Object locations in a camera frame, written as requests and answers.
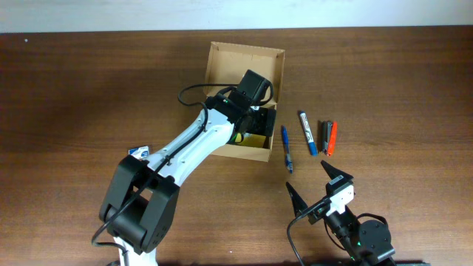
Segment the blue ballpoint pen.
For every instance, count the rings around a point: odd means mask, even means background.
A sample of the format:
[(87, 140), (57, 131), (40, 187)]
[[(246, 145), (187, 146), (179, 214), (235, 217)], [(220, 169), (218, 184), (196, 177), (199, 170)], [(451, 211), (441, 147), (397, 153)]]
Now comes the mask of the blue ballpoint pen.
[(290, 143), (289, 143), (289, 137), (287, 134), (287, 129), (285, 126), (282, 126), (282, 142), (284, 145), (284, 150), (285, 150), (285, 165), (286, 168), (288, 169), (289, 173), (293, 173), (293, 162), (291, 159), (290, 155)]

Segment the orange grey stapler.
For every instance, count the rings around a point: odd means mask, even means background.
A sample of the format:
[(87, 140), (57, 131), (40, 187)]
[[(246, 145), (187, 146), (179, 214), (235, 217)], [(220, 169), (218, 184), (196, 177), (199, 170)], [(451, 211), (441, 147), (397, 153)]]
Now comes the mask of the orange grey stapler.
[(333, 155), (336, 147), (338, 123), (336, 121), (324, 121), (322, 123), (322, 148), (321, 151), (328, 157)]

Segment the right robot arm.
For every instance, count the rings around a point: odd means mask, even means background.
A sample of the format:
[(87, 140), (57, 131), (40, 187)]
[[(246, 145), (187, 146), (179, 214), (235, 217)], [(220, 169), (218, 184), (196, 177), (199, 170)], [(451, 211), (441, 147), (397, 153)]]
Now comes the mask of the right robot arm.
[(350, 256), (351, 265), (394, 265), (392, 236), (387, 220), (379, 215), (362, 213), (356, 216), (348, 207), (355, 197), (353, 176), (321, 161), (330, 181), (326, 195), (308, 205), (290, 184), (286, 184), (295, 218), (286, 229), (287, 239), (301, 265), (304, 261), (291, 237), (291, 228), (306, 218), (311, 225), (319, 221), (330, 240)]

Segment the green tape roll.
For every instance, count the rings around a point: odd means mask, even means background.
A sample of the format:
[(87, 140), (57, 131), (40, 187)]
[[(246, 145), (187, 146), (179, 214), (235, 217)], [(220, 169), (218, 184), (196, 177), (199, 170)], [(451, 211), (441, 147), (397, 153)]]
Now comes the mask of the green tape roll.
[(228, 141), (228, 144), (235, 144), (239, 143), (241, 141), (241, 134), (237, 133), (231, 139)]

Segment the blue white marker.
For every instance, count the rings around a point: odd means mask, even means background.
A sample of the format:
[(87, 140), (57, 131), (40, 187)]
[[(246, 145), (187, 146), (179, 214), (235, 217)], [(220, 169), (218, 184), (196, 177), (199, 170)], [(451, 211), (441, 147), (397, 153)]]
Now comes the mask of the blue white marker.
[(313, 134), (312, 134), (312, 131), (311, 131), (310, 124), (309, 124), (309, 121), (307, 119), (306, 113), (303, 112), (303, 111), (299, 111), (299, 118), (300, 118), (301, 123), (302, 123), (302, 128), (304, 130), (304, 135), (305, 135), (305, 138), (306, 138), (306, 141), (307, 141), (308, 148), (310, 150), (310, 154), (313, 157), (316, 157), (318, 155), (318, 151), (317, 151), (317, 148), (316, 148), (316, 142), (314, 140), (314, 137), (313, 137)]

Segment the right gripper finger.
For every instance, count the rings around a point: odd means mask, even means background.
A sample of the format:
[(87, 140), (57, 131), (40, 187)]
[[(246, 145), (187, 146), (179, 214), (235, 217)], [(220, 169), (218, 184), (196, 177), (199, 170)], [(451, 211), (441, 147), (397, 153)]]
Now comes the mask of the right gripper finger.
[(286, 182), (285, 186), (288, 190), (290, 200), (293, 206), (293, 212), (295, 216), (300, 215), (305, 209), (308, 208), (307, 203), (300, 197), (295, 188), (289, 183)]
[(334, 166), (330, 165), (328, 162), (325, 160), (321, 161), (321, 166), (329, 176), (331, 180), (334, 180), (335, 178), (342, 176), (343, 178), (346, 178), (347, 180), (351, 180), (352, 176), (342, 170), (339, 170), (335, 168)]

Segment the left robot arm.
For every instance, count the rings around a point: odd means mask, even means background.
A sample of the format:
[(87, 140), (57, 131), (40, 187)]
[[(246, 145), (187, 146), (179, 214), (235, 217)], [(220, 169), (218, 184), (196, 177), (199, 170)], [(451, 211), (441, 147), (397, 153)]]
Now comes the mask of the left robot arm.
[(95, 247), (119, 251), (116, 265), (155, 265), (157, 246), (169, 231), (180, 188), (212, 152), (238, 134), (273, 134), (276, 111), (267, 108), (273, 84), (247, 70), (238, 84), (198, 101), (196, 120), (168, 145), (143, 159), (128, 154), (119, 163), (99, 210)]

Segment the yellow spiral notepad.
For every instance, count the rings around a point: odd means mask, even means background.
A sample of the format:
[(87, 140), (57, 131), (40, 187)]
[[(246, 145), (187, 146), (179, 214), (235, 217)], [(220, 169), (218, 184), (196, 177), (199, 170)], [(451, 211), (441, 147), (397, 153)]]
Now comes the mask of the yellow spiral notepad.
[(238, 134), (234, 140), (234, 143), (239, 146), (263, 148), (266, 138), (266, 136), (258, 134)]

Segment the small blue white box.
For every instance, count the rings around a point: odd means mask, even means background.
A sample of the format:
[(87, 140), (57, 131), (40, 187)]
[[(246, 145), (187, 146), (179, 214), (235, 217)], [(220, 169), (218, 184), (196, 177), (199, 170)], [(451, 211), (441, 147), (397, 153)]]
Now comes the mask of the small blue white box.
[(128, 155), (131, 155), (138, 160), (142, 160), (149, 156), (149, 152), (150, 152), (149, 146), (139, 146), (139, 147), (129, 149)]

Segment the brown cardboard box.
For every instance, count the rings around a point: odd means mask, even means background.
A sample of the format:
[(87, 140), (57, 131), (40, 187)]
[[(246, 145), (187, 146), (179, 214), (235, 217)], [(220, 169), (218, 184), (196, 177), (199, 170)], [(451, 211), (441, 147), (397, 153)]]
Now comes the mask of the brown cardboard box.
[(228, 144), (237, 121), (250, 109), (275, 109), (284, 72), (283, 49), (211, 42), (205, 73), (205, 103), (211, 136), (205, 139), (212, 155), (267, 162), (273, 135), (263, 148)]

